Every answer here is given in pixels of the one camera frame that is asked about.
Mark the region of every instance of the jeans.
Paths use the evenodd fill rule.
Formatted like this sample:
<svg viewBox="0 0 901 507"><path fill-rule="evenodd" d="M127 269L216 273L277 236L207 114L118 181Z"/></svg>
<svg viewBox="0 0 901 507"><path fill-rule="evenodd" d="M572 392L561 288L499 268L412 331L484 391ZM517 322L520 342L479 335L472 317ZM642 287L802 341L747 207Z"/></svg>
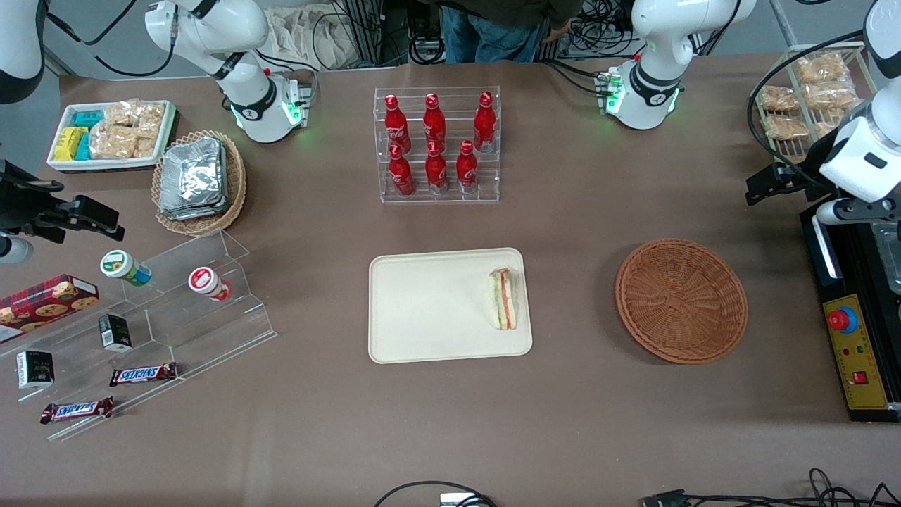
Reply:
<svg viewBox="0 0 901 507"><path fill-rule="evenodd" d="M530 62L541 42L541 26L503 26L441 7L441 37L448 63Z"/></svg>

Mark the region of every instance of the dark jacket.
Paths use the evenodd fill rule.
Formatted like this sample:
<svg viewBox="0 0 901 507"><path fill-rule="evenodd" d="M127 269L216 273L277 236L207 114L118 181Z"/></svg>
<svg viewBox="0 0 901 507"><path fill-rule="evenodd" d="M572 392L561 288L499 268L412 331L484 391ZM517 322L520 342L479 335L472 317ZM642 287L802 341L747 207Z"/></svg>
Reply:
<svg viewBox="0 0 901 507"><path fill-rule="evenodd" d="M545 18L551 28L562 28L582 9L583 0L420 0L426 4L456 6L460 10L508 26L534 26Z"/></svg>

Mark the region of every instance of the red bottle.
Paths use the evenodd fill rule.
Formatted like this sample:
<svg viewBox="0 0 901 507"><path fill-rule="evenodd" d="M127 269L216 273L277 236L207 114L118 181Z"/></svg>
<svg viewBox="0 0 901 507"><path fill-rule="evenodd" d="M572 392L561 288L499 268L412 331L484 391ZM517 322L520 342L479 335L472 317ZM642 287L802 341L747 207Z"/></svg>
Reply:
<svg viewBox="0 0 901 507"><path fill-rule="evenodd" d="M483 91L478 98L478 112L476 112L476 132L474 144L476 150L483 153L495 150L495 109L492 107L495 98L491 92Z"/></svg>
<svg viewBox="0 0 901 507"><path fill-rule="evenodd" d="M437 143L427 143L426 147L429 156L425 159L425 176L429 179L429 191L440 196L448 191L448 164L441 156Z"/></svg>
<svg viewBox="0 0 901 507"><path fill-rule="evenodd" d="M416 192L416 183L413 181L413 174L410 172L410 162L404 158L401 147L392 144L388 148L388 154L391 155L391 163L388 164L388 170L391 171L391 180L397 188L397 193L402 196L413 195Z"/></svg>
<svg viewBox="0 0 901 507"><path fill-rule="evenodd" d="M444 144L447 127L444 123L444 113L438 107L438 96L433 93L425 96L423 123L425 124L425 141L435 143L438 146L438 153L444 153L444 149L447 147Z"/></svg>
<svg viewBox="0 0 901 507"><path fill-rule="evenodd" d="M460 143L460 156L457 157L457 185L464 194L471 194L478 188L476 181L478 160L472 153L472 148L472 141L464 140Z"/></svg>
<svg viewBox="0 0 901 507"><path fill-rule="evenodd" d="M413 148L413 143L410 141L410 130L406 126L406 116L397 105L396 96L386 95L385 107L387 108L385 130L388 132L388 139L391 140L391 144L400 146L402 154L406 155Z"/></svg>

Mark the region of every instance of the brown woven basket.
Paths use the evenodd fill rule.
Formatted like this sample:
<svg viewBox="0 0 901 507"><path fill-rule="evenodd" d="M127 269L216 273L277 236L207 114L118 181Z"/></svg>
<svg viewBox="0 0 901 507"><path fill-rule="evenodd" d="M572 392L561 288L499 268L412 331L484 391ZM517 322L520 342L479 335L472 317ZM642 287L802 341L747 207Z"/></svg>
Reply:
<svg viewBox="0 0 901 507"><path fill-rule="evenodd" d="M234 222L241 213L241 208L244 207L244 197L247 195L247 175L244 171L244 160L241 159L238 148L235 147L234 143L227 135L219 132L202 130L200 132L192 132L191 134L179 137L172 145L193 143L207 135L215 137L225 145L225 170L228 174L228 198L231 205L225 210L225 213L222 213L221 215L191 218L189 220L181 221L169 220L158 212L157 221L174 233L199 236L214 229L225 229ZM150 187L150 198L153 199L153 204L157 205L157 207L159 206L159 180L162 172L162 163L162 159L157 161L157 167L153 170L153 185Z"/></svg>
<svg viewBox="0 0 901 507"><path fill-rule="evenodd" d="M680 364L729 354L748 324L748 301L732 268L681 239L652 241L629 254L616 276L616 307L638 343Z"/></svg>

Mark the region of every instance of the black small box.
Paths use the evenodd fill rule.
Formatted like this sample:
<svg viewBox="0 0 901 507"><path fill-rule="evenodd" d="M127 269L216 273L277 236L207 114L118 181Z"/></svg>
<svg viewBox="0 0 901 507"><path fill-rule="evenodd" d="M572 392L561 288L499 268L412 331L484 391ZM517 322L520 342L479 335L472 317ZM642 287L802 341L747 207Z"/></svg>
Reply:
<svg viewBox="0 0 901 507"><path fill-rule="evenodd" d="M113 352L132 350L132 337L128 334L128 322L117 315L106 314L98 321L104 348Z"/></svg>
<svg viewBox="0 0 901 507"><path fill-rule="evenodd" d="M19 387L49 387L53 384L53 355L49 352L25 350L15 357L19 370Z"/></svg>

